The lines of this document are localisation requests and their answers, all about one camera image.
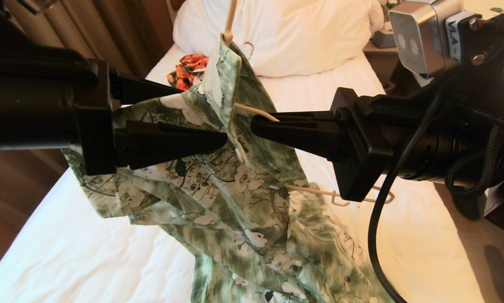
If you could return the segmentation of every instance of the camera lens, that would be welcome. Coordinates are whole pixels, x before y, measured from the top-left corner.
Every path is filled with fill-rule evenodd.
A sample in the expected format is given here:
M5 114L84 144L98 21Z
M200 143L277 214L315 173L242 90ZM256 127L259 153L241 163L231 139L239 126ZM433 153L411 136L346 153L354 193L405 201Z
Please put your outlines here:
M413 54L419 54L419 45L417 44L417 42L411 39L409 41L409 44L411 45L411 51L413 52Z
M400 47L404 50L406 49L406 40L403 38L402 34L398 34L398 43L400 44Z

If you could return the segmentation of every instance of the wooden furniture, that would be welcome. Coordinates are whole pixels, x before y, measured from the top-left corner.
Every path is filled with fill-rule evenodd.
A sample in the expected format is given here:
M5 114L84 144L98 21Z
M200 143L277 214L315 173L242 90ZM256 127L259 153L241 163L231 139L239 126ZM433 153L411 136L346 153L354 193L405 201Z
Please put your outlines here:
M420 87L411 71L400 62L396 48L378 48L369 41L363 51L387 94L406 96Z

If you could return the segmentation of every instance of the white bedsheet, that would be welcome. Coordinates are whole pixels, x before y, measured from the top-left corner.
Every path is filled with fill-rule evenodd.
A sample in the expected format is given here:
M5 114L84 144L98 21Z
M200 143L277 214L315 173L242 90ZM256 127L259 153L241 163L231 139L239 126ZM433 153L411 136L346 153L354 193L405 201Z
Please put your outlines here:
M176 46L148 79L166 82L183 56ZM375 95L382 88L362 55L333 71L262 78L279 111L323 111L338 86ZM325 159L298 151L310 181L335 190ZM483 302L466 253L433 185L397 180L386 205L378 251L389 280L408 302ZM332 209L367 250L372 203ZM157 226L98 217L68 170L0 262L0 303L189 302L194 258Z

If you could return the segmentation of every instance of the green floral shirt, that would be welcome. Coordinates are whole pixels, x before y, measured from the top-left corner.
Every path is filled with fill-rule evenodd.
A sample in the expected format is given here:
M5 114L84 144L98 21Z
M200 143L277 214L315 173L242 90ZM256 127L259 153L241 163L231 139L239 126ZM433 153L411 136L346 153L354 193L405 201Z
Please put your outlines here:
M195 255L193 303L390 302L323 198L285 188L315 186L295 151L254 136L253 114L235 102L275 111L241 51L220 43L200 85L118 109L113 121L218 130L228 135L223 148L104 176L86 176L82 155L64 153L102 217L159 225Z

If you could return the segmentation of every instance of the floor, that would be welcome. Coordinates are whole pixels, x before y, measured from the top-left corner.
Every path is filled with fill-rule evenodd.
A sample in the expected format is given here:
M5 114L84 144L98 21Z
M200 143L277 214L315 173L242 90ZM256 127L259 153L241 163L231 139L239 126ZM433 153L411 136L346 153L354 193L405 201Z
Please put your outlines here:
M0 152L0 260L67 167L58 149Z
M456 210L446 187L435 187L458 228L484 301L504 303L504 231L486 219L466 219Z

